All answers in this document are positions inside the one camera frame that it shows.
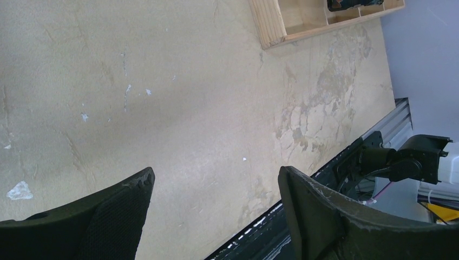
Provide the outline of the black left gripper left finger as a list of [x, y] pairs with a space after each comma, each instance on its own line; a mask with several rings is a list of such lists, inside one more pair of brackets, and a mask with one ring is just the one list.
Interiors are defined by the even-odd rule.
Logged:
[[1, 222], [1, 259], [135, 259], [155, 182], [147, 167], [25, 220]]

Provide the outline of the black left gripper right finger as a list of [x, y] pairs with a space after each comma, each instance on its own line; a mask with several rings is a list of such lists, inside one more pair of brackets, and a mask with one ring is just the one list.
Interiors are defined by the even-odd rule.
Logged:
[[458, 259], [457, 225], [370, 208], [292, 166], [278, 185], [296, 259]]

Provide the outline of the navy floral patterned tie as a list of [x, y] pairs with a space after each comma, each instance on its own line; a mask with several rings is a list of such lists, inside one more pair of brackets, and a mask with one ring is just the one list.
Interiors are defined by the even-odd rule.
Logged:
[[357, 7], [381, 5], [383, 0], [327, 0], [327, 8], [330, 12], [343, 11]]

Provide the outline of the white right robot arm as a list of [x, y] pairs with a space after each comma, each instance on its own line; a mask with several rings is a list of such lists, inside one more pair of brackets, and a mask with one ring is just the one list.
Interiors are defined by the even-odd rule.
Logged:
[[458, 142], [444, 136], [414, 135], [398, 150], [364, 149], [359, 164], [366, 177], [458, 184]]

